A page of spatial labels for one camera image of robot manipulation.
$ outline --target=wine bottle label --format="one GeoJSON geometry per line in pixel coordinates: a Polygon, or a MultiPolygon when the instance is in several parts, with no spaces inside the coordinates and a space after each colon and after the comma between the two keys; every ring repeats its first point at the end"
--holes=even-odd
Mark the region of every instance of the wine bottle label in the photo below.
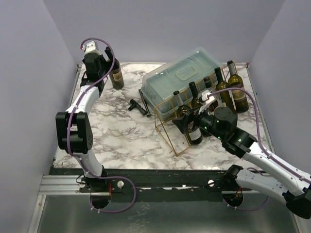
{"type": "Polygon", "coordinates": [[[199,128],[197,128],[195,131],[189,133],[189,136],[191,138],[192,141],[198,139],[201,137],[201,131],[199,128]]]}
{"type": "Polygon", "coordinates": [[[235,106],[235,103],[234,103],[234,98],[233,98],[232,91],[229,91],[229,95],[232,98],[232,103],[233,103],[234,109],[237,109],[237,107],[235,106]]]}
{"type": "Polygon", "coordinates": [[[188,133],[190,136],[190,139],[192,141],[198,139],[199,137],[201,137],[201,131],[200,128],[197,128],[196,130],[192,131],[193,128],[193,121],[188,125],[188,133]]]}
{"type": "Polygon", "coordinates": [[[116,73],[116,74],[113,74],[113,79],[116,81],[116,82],[119,82],[121,79],[122,79],[122,72],[121,70],[116,73]]]}
{"type": "MultiPolygon", "coordinates": [[[[236,84],[236,85],[231,85],[231,87],[237,87],[237,88],[241,88],[244,89],[244,85],[242,83],[236,84]]],[[[241,101],[244,100],[246,97],[245,92],[239,91],[239,90],[234,90],[232,91],[233,94],[233,99],[234,101],[241,101]]]]}

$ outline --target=wine bottle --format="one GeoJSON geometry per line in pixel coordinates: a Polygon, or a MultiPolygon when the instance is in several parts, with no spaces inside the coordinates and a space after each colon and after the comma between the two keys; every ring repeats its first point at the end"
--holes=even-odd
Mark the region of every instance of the wine bottle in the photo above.
{"type": "MultiPolygon", "coordinates": [[[[244,89],[243,79],[241,78],[241,76],[237,75],[233,61],[228,61],[227,64],[230,72],[230,78],[228,80],[228,84],[230,85],[230,87],[238,87],[244,89]]],[[[248,102],[245,92],[235,90],[232,91],[232,95],[237,113],[246,112],[248,110],[248,102]]]]}
{"type": "MultiPolygon", "coordinates": [[[[221,72],[219,67],[217,67],[215,69],[215,74],[216,74],[216,77],[218,80],[218,84],[216,85],[216,88],[215,88],[216,91],[220,91],[220,90],[227,89],[230,87],[229,84],[224,81],[222,72],[221,72]]],[[[236,114],[235,105],[234,105],[234,101],[232,98],[232,92],[231,91],[223,91],[220,93],[220,98],[222,100],[223,106],[230,108],[231,111],[234,114],[236,114]]]]}
{"type": "MultiPolygon", "coordinates": [[[[189,87],[190,87],[190,91],[192,93],[192,100],[191,100],[191,107],[192,108],[197,108],[197,107],[201,107],[202,103],[200,102],[199,98],[198,98],[198,90],[196,89],[196,85],[195,82],[191,82],[189,83],[189,87]]],[[[200,129],[201,134],[203,137],[209,137],[211,136],[210,133],[208,133],[207,131],[200,129]]]]}
{"type": "MultiPolygon", "coordinates": [[[[112,61],[112,53],[109,47],[106,47],[105,53],[109,60],[112,61]]],[[[115,58],[115,64],[113,65],[112,71],[109,73],[110,80],[114,89],[122,89],[124,87],[123,75],[121,72],[120,62],[115,58]]]]}
{"type": "MultiPolygon", "coordinates": [[[[209,76],[203,78],[203,80],[204,80],[204,84],[205,84],[205,87],[207,88],[207,90],[209,90],[210,93],[213,93],[214,90],[213,90],[212,83],[211,83],[211,81],[210,81],[209,76]]],[[[218,101],[221,101],[219,95],[216,95],[216,96],[214,96],[214,97],[215,97],[216,101],[214,101],[214,102],[210,105],[210,107],[208,108],[209,111],[210,111],[211,113],[214,112],[215,109],[219,106],[218,101]]]]}
{"type": "MultiPolygon", "coordinates": [[[[174,94],[174,96],[177,100],[177,104],[179,106],[177,109],[177,116],[183,117],[184,114],[190,109],[190,107],[188,107],[184,104],[183,100],[181,99],[179,91],[174,91],[173,94],[174,94]]],[[[195,129],[192,130],[192,128],[193,128],[193,121],[188,125],[188,132],[185,133],[186,138],[188,139],[188,141],[191,144],[194,144],[194,145],[200,144],[203,140],[200,129],[199,129],[199,127],[195,127],[195,129]]]]}

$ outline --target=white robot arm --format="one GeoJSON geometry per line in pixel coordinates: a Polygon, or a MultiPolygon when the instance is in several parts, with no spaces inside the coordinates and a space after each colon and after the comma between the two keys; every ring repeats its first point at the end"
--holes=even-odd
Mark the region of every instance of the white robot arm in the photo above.
{"type": "Polygon", "coordinates": [[[98,177],[102,175],[103,166],[92,150],[93,134],[88,114],[103,92],[105,82],[98,81],[107,73],[111,62],[104,59],[95,41],[87,43],[83,62],[86,65],[86,78],[82,78],[80,93],[70,108],[56,115],[56,129],[60,149],[66,150],[69,154],[74,153],[74,157],[84,169],[85,177],[94,178],[93,175],[98,177]],[[71,124],[76,126],[76,129],[69,129],[71,151],[68,151],[67,126],[73,111],[71,124]]]}
{"type": "MultiPolygon", "coordinates": [[[[230,89],[246,92],[239,88],[230,89]]],[[[240,187],[250,188],[271,196],[285,203],[288,209],[298,216],[310,218],[311,175],[288,164],[265,148],[254,136],[239,129],[237,115],[233,114],[229,108],[217,108],[213,116],[205,111],[215,101],[213,95],[226,90],[215,93],[210,93],[208,90],[203,92],[201,101],[204,105],[200,109],[187,111],[183,118],[174,119],[173,123],[181,133],[185,133],[188,122],[194,121],[195,125],[220,139],[226,151],[257,165],[271,175],[271,177],[261,176],[233,165],[227,171],[227,175],[240,187]]],[[[256,103],[251,95],[246,93],[254,104],[258,121],[256,103]]]]}

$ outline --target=gold wire frame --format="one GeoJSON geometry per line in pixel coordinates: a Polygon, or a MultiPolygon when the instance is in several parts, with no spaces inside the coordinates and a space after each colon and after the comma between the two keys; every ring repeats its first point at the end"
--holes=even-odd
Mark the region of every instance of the gold wire frame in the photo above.
{"type": "MultiPolygon", "coordinates": [[[[223,73],[223,77],[224,77],[224,80],[225,80],[225,81],[226,81],[226,79],[227,79],[227,77],[228,77],[228,74],[229,74],[229,71],[225,71],[225,69],[226,69],[227,67],[228,67],[228,66],[225,66],[225,67],[222,68],[222,73],[223,73]]],[[[215,83],[214,83],[214,81],[213,81],[213,79],[212,79],[212,76],[213,76],[214,74],[215,74],[215,73],[212,73],[211,75],[208,76],[208,77],[210,78],[210,81],[211,81],[211,83],[212,83],[212,87],[213,87],[213,88],[215,88],[215,83]]],[[[196,83],[197,86],[198,86],[198,88],[199,88],[199,92],[202,91],[201,88],[200,88],[199,83],[201,83],[201,82],[203,82],[203,81],[204,81],[204,80],[200,80],[199,82],[196,83]]],[[[180,92],[180,94],[186,96],[186,100],[187,100],[188,106],[191,107],[191,106],[190,106],[190,101],[189,101],[189,99],[188,99],[188,97],[187,97],[187,95],[186,95],[186,92],[188,91],[188,89],[189,89],[189,87],[188,87],[187,89],[183,90],[182,92],[180,92]]],[[[154,109],[154,113],[155,113],[155,130],[158,131],[158,133],[161,135],[161,137],[162,137],[163,140],[166,142],[166,144],[171,148],[172,152],[174,152],[174,154],[175,154],[176,156],[179,156],[179,155],[183,154],[187,149],[189,149],[189,148],[191,147],[191,143],[189,142],[189,140],[187,139],[187,137],[186,137],[185,135],[180,134],[180,138],[185,138],[185,140],[186,140],[188,146],[187,146],[186,148],[184,148],[183,150],[181,150],[181,151],[176,151],[175,147],[173,146],[172,140],[171,140],[171,138],[169,137],[169,132],[168,132],[168,130],[165,128],[165,125],[167,125],[167,124],[168,124],[169,122],[171,122],[173,119],[177,118],[177,111],[175,110],[175,108],[176,108],[177,106],[174,106],[174,105],[173,105],[172,99],[173,99],[173,97],[171,97],[170,99],[168,99],[168,100],[162,102],[161,104],[159,104],[159,105],[157,105],[157,106],[155,107],[155,109],[154,109]],[[170,104],[171,104],[171,106],[172,106],[172,108],[173,108],[173,111],[174,111],[174,116],[171,117],[171,118],[169,118],[169,119],[167,119],[167,120],[165,120],[165,121],[162,121],[162,120],[161,120],[161,117],[160,117],[160,115],[159,115],[158,108],[159,108],[161,105],[163,105],[163,104],[165,104],[165,103],[167,103],[167,102],[170,102],[170,104]]]]}

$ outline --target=marble tabletop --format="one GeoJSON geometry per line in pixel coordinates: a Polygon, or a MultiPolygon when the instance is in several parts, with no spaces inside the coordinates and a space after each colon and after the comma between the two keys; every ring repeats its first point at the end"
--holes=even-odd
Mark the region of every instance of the marble tabletop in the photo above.
{"type": "MultiPolygon", "coordinates": [[[[138,92],[142,77],[161,65],[124,63],[121,64],[124,88],[115,90],[110,80],[106,83],[89,114],[94,136],[93,150],[98,161],[105,168],[131,169],[228,169],[232,164],[255,167],[226,152],[215,137],[204,138],[199,146],[190,147],[176,157],[155,130],[154,116],[147,118],[138,110],[128,111],[130,99],[135,99],[143,106],[138,92]]],[[[85,67],[82,66],[73,99],[79,93],[84,71],[85,67]]],[[[237,65],[237,71],[243,78],[245,89],[253,93],[245,65],[237,65]]],[[[248,102],[249,110],[238,115],[238,127],[257,136],[253,104],[250,99],[248,102]]],[[[261,122],[260,133],[263,144],[268,146],[261,122]]],[[[64,150],[57,148],[54,167],[73,168],[80,165],[64,150]]]]}

